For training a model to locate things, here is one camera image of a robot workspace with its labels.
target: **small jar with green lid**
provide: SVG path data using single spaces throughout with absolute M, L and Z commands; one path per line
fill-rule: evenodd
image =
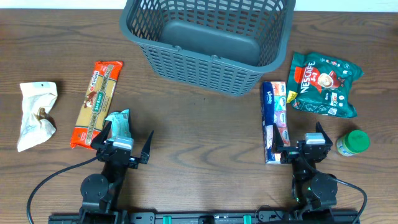
M 371 145 L 369 136 L 361 130 L 352 131 L 337 139 L 336 148 L 343 156 L 353 156 L 366 151 Z

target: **orange coffee package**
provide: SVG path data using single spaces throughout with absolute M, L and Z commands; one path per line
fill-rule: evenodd
M 70 147 L 83 146 L 88 149 L 92 139 L 104 128 L 105 117 L 119 78 L 123 62 L 95 62 L 93 76 L 81 106 Z

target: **gray plastic basket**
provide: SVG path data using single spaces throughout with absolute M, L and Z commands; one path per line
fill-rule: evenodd
M 160 76 L 240 96 L 285 60 L 295 0 L 128 0 L 122 33 Z

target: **teal package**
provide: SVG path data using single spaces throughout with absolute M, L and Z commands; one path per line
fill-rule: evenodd
M 105 118 L 106 121 L 112 122 L 112 137 L 109 140 L 113 141 L 116 136 L 131 138 L 129 117 L 130 110 L 126 109 L 122 112 L 113 112 Z

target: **wooden table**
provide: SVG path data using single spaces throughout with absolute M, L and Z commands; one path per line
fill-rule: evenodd
M 27 223 L 26 201 L 46 176 L 94 156 L 69 140 L 94 62 L 122 60 L 110 111 L 129 108 L 136 149 L 155 130 L 148 165 L 130 170 L 120 207 L 166 211 L 255 210 L 294 205 L 291 166 L 264 165 L 259 84 L 240 98 L 157 76 L 140 48 L 119 30 L 121 11 L 0 10 L 0 223 Z M 355 128 L 371 148 L 343 157 L 333 148 L 317 167 L 368 193 L 362 223 L 398 222 L 398 14 L 296 12 L 286 60 L 262 80 L 287 79 L 292 52 L 350 60 L 365 76 L 354 83 L 354 119 L 287 111 L 292 142 L 320 121 L 333 141 Z M 17 152 L 22 82 L 53 81 L 58 99 L 50 115 L 57 132 Z M 80 184 L 103 163 L 64 173 L 45 184 L 32 204 L 36 223 L 81 206 Z M 362 195 L 339 185 L 338 208 L 359 209 Z

